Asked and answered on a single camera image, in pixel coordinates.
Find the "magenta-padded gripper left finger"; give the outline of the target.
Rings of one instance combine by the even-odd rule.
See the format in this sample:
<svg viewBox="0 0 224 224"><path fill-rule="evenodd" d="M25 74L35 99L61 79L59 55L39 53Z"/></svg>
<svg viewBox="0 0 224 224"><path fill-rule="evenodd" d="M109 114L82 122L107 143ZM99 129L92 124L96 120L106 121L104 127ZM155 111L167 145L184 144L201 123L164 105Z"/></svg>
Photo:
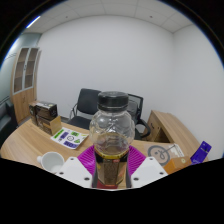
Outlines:
<svg viewBox="0 0 224 224"><path fill-rule="evenodd" d="M56 173L57 176L84 188L93 186L95 174L94 146L84 150L78 157L69 157Z"/></svg>

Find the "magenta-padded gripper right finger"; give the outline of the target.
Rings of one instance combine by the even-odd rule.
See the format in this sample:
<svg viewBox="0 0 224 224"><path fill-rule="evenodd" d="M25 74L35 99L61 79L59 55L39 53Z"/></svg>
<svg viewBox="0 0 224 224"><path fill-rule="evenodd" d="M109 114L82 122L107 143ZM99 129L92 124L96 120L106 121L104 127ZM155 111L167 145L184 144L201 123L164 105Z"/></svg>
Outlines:
<svg viewBox="0 0 224 224"><path fill-rule="evenodd" d="M146 157L135 147L129 147L126 171L128 188L140 188L166 176L166 171L154 157Z"/></svg>

